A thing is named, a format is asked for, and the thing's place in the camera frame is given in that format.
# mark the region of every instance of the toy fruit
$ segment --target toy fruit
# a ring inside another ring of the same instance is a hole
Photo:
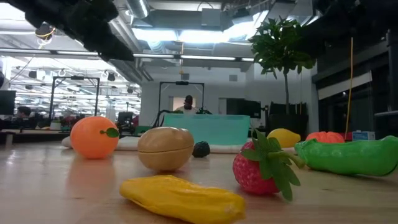
[[[232,223],[245,217],[242,197],[172,175],[126,180],[120,194],[151,212],[191,223]]]
[[[344,143],[344,138],[342,137],[341,134],[339,133],[334,133],[333,131],[329,132],[315,132],[311,133],[307,136],[305,139],[306,141],[311,140],[311,139],[316,139],[318,142],[324,142],[324,143]]]
[[[254,194],[282,192],[287,200],[292,200],[290,184],[299,186],[300,181],[289,167],[294,161],[299,168],[304,161],[293,154],[282,151],[276,138],[267,139],[258,130],[257,139],[246,143],[234,159],[232,170],[235,179],[243,190]]]
[[[394,171],[398,164],[398,138],[394,136],[335,144],[311,139],[294,148],[312,169],[336,174],[383,176]]]
[[[205,141],[198,142],[193,147],[192,155],[195,158],[203,158],[209,154],[210,154],[210,146]]]
[[[149,169],[172,171],[192,155],[193,137],[186,129],[160,127],[146,131],[138,140],[138,157]]]
[[[72,148],[87,159],[103,159],[118,145],[119,132],[116,125],[101,116],[79,120],[70,133]]]
[[[277,128],[271,131],[267,138],[276,138],[282,148],[284,147],[294,147],[294,144],[301,140],[299,134],[293,133],[288,129]]]

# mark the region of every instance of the table surface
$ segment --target table surface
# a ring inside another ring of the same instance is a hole
[[[246,200],[239,223],[398,223],[398,175],[347,177],[297,170],[302,186],[294,201],[277,194],[257,197],[239,189],[232,173],[235,155],[191,159],[176,176],[232,190]],[[150,176],[136,152],[86,161],[59,142],[0,149],[0,223],[183,223],[154,215],[119,195],[122,181]]]

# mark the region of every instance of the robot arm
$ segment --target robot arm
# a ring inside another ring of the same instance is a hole
[[[112,0],[7,0],[25,12],[39,28],[44,22],[83,43],[91,52],[109,59],[134,60],[132,52],[112,32],[108,22],[119,14]]]

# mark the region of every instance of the potted plant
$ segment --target potted plant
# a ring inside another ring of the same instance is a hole
[[[303,68],[311,69],[316,62],[309,54],[298,50],[301,29],[302,26],[296,20],[269,19],[269,22],[261,24],[257,29],[257,35],[251,37],[249,41],[252,43],[252,52],[255,54],[254,62],[262,67],[262,75],[271,72],[277,78],[277,69],[284,75],[286,114],[269,116],[271,130],[286,128],[303,136],[308,116],[290,114],[287,81],[290,71],[297,69],[297,73],[301,74]]]

